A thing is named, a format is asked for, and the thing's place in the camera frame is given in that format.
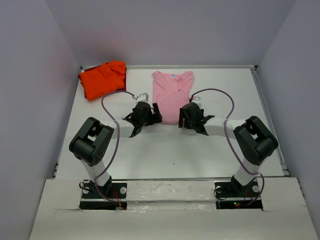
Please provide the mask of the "pink t shirt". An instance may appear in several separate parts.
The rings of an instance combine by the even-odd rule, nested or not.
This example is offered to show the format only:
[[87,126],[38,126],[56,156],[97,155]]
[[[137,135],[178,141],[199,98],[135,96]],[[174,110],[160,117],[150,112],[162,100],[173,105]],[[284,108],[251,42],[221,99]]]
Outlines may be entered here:
[[185,71],[182,74],[176,74],[155,71],[152,77],[152,100],[158,105],[162,115],[162,123],[168,125],[178,124],[180,108],[189,102],[194,73]]

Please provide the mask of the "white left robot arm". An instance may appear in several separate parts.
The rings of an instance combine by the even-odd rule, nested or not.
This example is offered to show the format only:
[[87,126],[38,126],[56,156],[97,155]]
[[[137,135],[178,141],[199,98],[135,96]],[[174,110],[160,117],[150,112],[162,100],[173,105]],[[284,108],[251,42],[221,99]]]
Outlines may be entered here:
[[121,120],[113,120],[115,126],[103,124],[94,117],[89,117],[78,130],[69,144],[69,151],[84,165],[93,191],[104,198],[110,194],[112,177],[104,165],[103,157],[112,139],[116,140],[111,162],[117,154],[120,138],[133,138],[145,126],[162,122],[157,103],[139,101],[132,112]]

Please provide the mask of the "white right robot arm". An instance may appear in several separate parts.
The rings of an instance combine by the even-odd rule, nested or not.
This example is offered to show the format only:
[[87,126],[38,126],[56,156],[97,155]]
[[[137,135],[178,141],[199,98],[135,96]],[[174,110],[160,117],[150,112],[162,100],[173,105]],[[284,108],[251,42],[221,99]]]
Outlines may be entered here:
[[205,136],[225,137],[231,151],[236,154],[231,139],[236,140],[243,159],[236,156],[240,167],[231,177],[230,190],[235,196],[242,196],[257,176],[265,159],[278,148],[279,143],[266,125],[257,116],[245,120],[222,119],[204,115],[198,104],[190,102],[179,110],[179,128],[192,129]]

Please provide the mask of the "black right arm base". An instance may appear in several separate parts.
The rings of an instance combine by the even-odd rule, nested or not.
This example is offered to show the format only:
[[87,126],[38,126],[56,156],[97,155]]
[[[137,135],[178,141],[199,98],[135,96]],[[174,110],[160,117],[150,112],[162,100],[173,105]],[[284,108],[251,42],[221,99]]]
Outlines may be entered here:
[[230,181],[215,182],[213,195],[218,210],[263,209],[260,188],[256,180],[241,190],[233,189]]

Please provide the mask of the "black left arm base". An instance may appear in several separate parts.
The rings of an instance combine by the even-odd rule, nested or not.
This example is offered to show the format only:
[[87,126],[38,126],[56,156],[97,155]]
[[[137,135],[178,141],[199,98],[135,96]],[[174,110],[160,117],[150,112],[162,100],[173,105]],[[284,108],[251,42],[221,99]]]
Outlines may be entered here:
[[126,181],[115,181],[110,191],[101,196],[91,181],[85,180],[79,183],[81,198],[79,208],[81,210],[126,210],[127,186]]

